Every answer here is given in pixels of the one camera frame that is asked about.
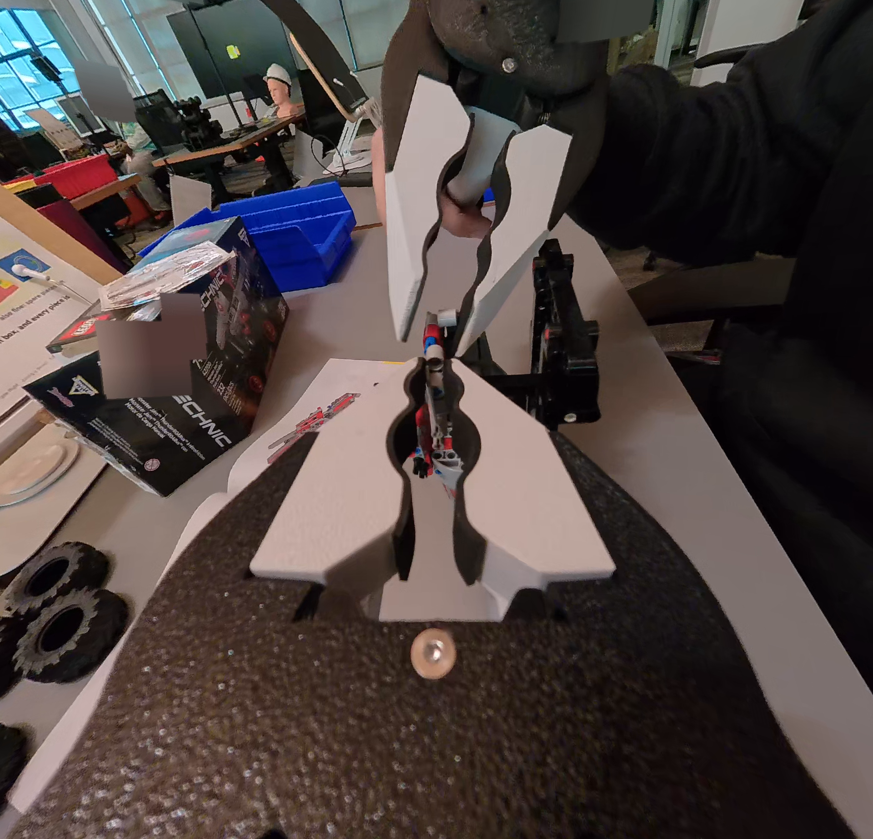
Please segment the black toy tire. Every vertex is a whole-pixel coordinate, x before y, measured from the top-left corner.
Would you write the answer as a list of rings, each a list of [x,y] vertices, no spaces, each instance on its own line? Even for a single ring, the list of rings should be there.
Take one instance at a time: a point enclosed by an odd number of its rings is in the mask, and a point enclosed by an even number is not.
[[[33,618],[71,591],[101,588],[110,566],[108,555],[84,542],[40,549],[3,591],[1,617]]]
[[[19,727],[1,724],[1,809],[6,805],[10,790],[25,768],[29,740]]]
[[[21,671],[16,668],[15,654],[26,629],[27,623],[21,617],[1,618],[1,697],[4,697],[21,678]]]
[[[128,618],[128,604],[115,592],[72,590],[28,624],[13,655],[16,673],[37,683],[77,681],[115,648]]]

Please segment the person's right hand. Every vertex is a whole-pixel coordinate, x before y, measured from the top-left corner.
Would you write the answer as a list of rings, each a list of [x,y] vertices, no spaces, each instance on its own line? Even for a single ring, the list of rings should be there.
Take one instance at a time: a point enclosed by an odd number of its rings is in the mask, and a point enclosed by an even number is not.
[[[441,225],[455,237],[480,241],[492,228],[492,220],[483,213],[482,201],[460,204],[447,189],[443,189],[439,204]]]

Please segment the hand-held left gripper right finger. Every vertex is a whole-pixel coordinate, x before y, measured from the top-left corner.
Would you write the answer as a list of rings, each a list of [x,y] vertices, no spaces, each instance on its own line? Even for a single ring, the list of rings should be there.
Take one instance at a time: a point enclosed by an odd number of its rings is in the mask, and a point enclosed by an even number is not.
[[[522,590],[603,580],[616,564],[556,436],[459,360],[447,367],[452,438],[463,463],[453,545],[457,569],[500,621]]]

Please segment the brick toy truck model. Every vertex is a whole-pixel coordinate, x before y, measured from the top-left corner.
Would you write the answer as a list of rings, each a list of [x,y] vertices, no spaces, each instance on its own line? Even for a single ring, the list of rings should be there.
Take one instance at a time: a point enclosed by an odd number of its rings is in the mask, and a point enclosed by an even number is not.
[[[549,430],[562,423],[594,422],[601,416],[596,361],[599,326],[582,316],[572,284],[573,266],[573,255],[563,252],[555,238],[542,244],[532,261],[534,304],[527,373],[509,375],[497,365],[485,334],[460,359]],[[416,412],[417,446],[410,455],[414,476],[437,476],[451,498],[456,495],[464,466],[453,448],[442,367],[456,329],[456,311],[427,313],[421,339],[427,389]]]

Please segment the grey desk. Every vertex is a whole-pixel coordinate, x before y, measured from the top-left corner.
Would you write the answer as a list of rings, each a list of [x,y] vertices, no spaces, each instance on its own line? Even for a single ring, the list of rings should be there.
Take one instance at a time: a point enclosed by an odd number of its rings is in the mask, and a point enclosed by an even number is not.
[[[240,453],[270,430],[333,358],[395,361],[385,230],[369,189],[349,190],[353,253],[337,283],[290,298],[289,323],[251,437],[171,497],[108,469],[58,532],[115,556],[110,588],[139,614],[196,509],[223,492]],[[860,837],[871,837],[871,691],[706,426],[595,240],[568,218],[585,317],[600,323],[602,418],[562,430],[682,548],[728,615],[775,716]]]

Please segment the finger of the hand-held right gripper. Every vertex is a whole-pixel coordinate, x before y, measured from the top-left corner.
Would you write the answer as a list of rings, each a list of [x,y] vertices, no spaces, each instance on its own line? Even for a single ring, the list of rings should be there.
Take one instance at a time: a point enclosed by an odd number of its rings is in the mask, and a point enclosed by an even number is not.
[[[472,119],[452,87],[419,75],[385,176],[387,287],[399,342],[409,337],[426,280],[446,171],[463,157],[471,131]]]
[[[477,275],[462,303],[456,356],[487,330],[546,241],[571,141],[540,125],[511,135],[497,157],[491,183],[495,216],[477,247]]]

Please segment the red plastic bin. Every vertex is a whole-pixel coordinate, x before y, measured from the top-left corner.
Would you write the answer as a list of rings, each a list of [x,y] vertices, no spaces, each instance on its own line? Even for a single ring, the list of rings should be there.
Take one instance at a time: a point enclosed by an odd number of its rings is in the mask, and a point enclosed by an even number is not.
[[[50,184],[62,198],[73,200],[118,179],[110,158],[106,155],[56,164],[43,174],[27,175],[3,184],[6,190],[20,194],[38,186]]]

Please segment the black toy truck box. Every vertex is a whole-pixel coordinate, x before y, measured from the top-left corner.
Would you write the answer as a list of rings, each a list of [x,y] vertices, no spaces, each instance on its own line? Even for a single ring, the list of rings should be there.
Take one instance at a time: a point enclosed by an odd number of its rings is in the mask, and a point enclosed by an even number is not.
[[[48,346],[52,364],[28,383],[83,445],[144,490],[167,497],[251,433],[286,324],[286,301],[239,217],[176,233],[163,254],[210,242],[234,256],[180,292],[104,311],[100,299]],[[111,395],[99,332],[148,331],[188,377],[173,393]]]

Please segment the white card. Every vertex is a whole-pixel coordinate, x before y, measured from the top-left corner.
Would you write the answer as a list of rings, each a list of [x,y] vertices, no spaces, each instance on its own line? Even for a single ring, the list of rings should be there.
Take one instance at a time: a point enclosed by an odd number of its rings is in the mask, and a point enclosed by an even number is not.
[[[169,176],[169,194],[174,227],[203,210],[212,208],[212,187],[206,181],[172,174]]]

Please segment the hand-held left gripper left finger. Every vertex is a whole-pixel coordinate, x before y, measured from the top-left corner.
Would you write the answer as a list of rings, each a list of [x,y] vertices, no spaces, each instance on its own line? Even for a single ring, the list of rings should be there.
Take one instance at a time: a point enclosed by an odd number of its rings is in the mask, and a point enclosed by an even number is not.
[[[390,619],[383,592],[399,584],[392,533],[411,508],[387,433],[409,403],[404,383],[414,364],[329,360],[250,447],[249,481],[303,454],[251,559],[254,577],[345,591],[360,598],[365,615]]]

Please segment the mannequin head with white helmet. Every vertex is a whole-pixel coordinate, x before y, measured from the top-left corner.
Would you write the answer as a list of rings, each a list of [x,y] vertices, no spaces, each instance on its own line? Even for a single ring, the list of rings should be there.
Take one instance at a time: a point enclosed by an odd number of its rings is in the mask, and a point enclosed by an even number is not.
[[[291,96],[291,75],[277,63],[271,64],[264,76],[264,82],[271,98],[271,116],[278,120],[300,120],[305,116],[302,103],[296,103]]]

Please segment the large black monitor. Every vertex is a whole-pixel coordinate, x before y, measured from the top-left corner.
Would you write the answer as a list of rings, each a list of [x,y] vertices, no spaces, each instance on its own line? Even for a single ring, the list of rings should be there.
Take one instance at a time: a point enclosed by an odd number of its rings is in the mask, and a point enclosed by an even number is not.
[[[286,30],[260,0],[202,6],[168,22],[205,100],[238,92],[268,99],[264,78],[271,65],[282,67],[291,83],[297,80]]]

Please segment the white round lid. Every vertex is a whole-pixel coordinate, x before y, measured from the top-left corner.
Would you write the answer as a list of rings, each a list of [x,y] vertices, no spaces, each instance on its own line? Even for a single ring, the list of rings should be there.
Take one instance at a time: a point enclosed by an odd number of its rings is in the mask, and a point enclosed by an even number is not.
[[[1,464],[1,507],[15,506],[57,483],[77,461],[78,445],[69,439],[18,449]]]

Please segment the printed instruction poster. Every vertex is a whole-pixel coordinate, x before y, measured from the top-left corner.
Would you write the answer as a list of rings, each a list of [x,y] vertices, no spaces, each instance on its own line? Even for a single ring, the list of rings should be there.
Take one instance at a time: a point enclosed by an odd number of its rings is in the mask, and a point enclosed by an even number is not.
[[[114,256],[104,259],[90,250],[6,188],[1,257],[1,417],[2,430],[9,430],[13,413],[27,401],[25,386],[52,364],[50,341],[89,306],[59,287],[16,277],[12,264],[47,272],[92,304],[100,287],[120,277],[125,267]]]

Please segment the clear plastic bag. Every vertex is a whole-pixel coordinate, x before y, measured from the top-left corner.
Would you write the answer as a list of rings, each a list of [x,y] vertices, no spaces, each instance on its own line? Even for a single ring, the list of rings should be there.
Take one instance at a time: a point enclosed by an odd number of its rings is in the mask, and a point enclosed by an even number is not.
[[[100,289],[104,311],[137,306],[180,292],[227,263],[234,253],[214,243],[203,242],[184,251],[159,255],[153,262],[141,260],[126,276]]]

